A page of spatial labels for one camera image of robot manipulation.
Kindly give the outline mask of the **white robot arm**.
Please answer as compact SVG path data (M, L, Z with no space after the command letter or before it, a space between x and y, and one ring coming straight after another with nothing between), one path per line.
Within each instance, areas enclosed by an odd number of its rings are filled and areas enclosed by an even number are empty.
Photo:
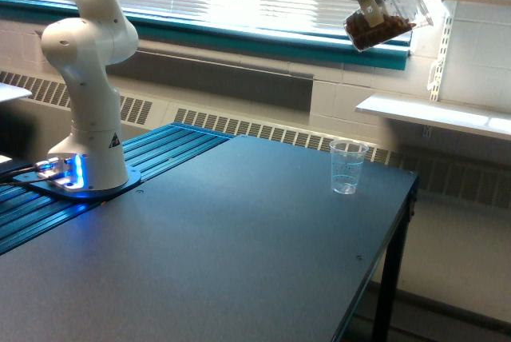
M39 172L59 191L77 196L125 186L121 99L107 66L132 57L138 34L118 0L74 0L79 15L48 25L42 52L67 87L71 130L48 158L55 166Z

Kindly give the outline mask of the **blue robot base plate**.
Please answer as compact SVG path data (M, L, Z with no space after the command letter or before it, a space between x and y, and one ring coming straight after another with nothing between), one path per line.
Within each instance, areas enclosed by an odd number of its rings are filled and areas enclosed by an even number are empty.
M62 198L71 201L107 201L137 187L141 183L141 172L139 170L127 168L127 172L129 179L126 183L116 188L104 190L86 189L75 191L72 189L64 189L48 181L28 183L28 181L34 180L36 178L37 174L35 172L28 172L18 175L14 177L14 181L22 182L26 188L37 193L50 195L51 197Z

